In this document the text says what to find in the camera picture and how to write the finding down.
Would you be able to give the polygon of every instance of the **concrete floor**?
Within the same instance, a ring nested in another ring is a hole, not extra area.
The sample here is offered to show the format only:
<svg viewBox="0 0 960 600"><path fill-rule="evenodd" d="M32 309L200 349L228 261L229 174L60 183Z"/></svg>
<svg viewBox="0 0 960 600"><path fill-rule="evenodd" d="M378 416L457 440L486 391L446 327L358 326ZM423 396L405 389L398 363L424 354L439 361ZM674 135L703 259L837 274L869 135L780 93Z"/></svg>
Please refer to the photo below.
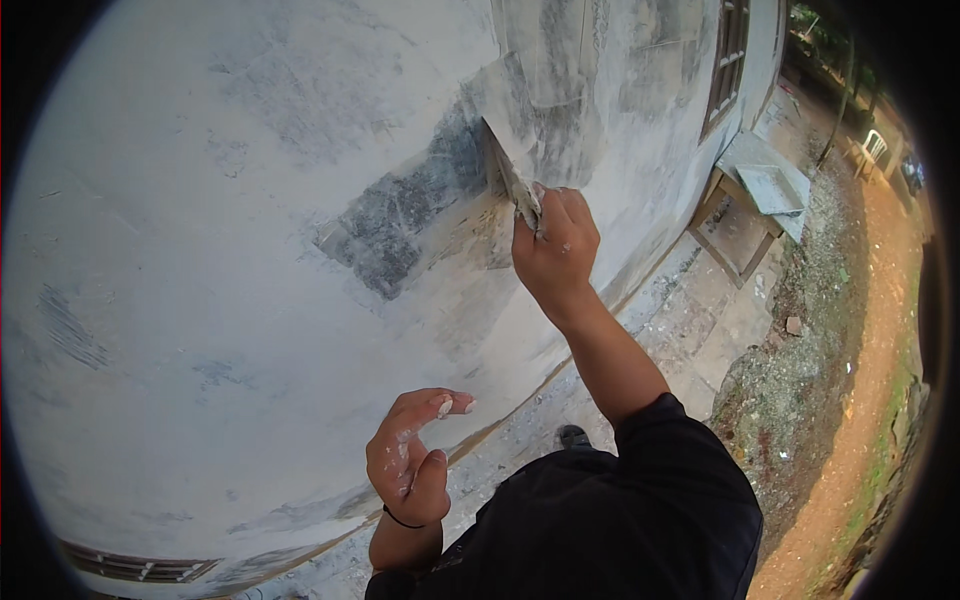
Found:
<svg viewBox="0 0 960 600"><path fill-rule="evenodd" d="M771 114L782 114L780 96L775 94L768 109ZM763 137L772 132L783 134L782 126L771 125L769 116L760 119L757 133ZM759 243L759 238L754 238L762 237L759 231L759 224L732 204L711 225L708 237L742 267ZM763 343L772 320L767 301L780 276L781 254L780 239L743 289L737 290L716 261L684 233L616 315L646 348L692 418L710 417L716 391L731 363L749 346ZM566 423L581 425L595 447L615 453L612 428L594 406L572 361L472 448L447 449L452 508L444 519L444 546L474 523L476 511L503 479L560 448L556 431ZM363 598L371 574L367 547L372 525L299 567L233 597Z"/></svg>

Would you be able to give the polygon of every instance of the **white chair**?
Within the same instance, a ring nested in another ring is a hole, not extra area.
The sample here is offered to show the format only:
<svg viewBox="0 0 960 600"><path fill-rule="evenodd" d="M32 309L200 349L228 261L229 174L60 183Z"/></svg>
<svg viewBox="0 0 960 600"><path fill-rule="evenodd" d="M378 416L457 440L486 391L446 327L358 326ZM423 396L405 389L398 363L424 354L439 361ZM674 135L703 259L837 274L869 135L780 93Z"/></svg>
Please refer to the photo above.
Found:
<svg viewBox="0 0 960 600"><path fill-rule="evenodd" d="M887 151L887 142L877 130L870 130L870 132L867 133L867 139L864 140L862 144L860 142L853 142L850 146L850 149L844 153L844 156L848 155L853 149L856 149L860 154L863 155L863 160L861 160L860 164L857 165L856 173L853 174L853 178L856 179L860 177L860 173L869 162L870 173L868 174L867 179L870 179L874 174L876 162L881 156L883 156L883 153Z"/></svg>

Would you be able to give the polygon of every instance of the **plastered wall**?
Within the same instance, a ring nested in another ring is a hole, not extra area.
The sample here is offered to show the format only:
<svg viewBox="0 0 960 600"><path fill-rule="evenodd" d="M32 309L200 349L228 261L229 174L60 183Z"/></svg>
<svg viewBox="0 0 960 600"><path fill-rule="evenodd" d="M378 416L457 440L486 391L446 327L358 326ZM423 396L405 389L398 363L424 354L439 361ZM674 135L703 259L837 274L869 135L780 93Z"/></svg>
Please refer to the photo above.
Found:
<svg viewBox="0 0 960 600"><path fill-rule="evenodd" d="M69 63L6 223L5 401L54 533L262 578L377 508L363 447L443 385L504 417L568 354L511 268L479 117L583 189L609 305L683 231L776 73L751 6L741 101L703 142L716 0L117 2Z"/></svg>

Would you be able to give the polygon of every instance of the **shoe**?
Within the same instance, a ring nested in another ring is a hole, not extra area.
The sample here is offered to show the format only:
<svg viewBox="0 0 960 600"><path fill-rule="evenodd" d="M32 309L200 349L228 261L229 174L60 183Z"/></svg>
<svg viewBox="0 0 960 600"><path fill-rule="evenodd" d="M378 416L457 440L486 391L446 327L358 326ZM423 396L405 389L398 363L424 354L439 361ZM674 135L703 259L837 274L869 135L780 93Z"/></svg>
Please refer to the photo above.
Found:
<svg viewBox="0 0 960 600"><path fill-rule="evenodd" d="M564 450L569 450L573 446L593 448L590 445L587 432L578 425L564 425L560 428L560 444L564 447Z"/></svg>

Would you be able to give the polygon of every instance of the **hand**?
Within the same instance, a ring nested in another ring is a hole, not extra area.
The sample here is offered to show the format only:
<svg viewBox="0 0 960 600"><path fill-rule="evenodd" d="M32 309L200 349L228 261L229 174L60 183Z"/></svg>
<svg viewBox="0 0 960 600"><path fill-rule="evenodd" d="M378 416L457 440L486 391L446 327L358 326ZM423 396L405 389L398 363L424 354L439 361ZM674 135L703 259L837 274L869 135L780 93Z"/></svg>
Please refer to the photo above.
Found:
<svg viewBox="0 0 960 600"><path fill-rule="evenodd" d="M418 432L447 414L465 415L473 396L446 388L401 394L367 444L367 476L390 512L407 525L426 525L446 516L446 455L426 451Z"/></svg>
<svg viewBox="0 0 960 600"><path fill-rule="evenodd" d="M534 191L543 196L543 236L539 239L522 216L515 219L514 268L547 319L563 328L596 298L589 279L600 233L577 190L534 183Z"/></svg>

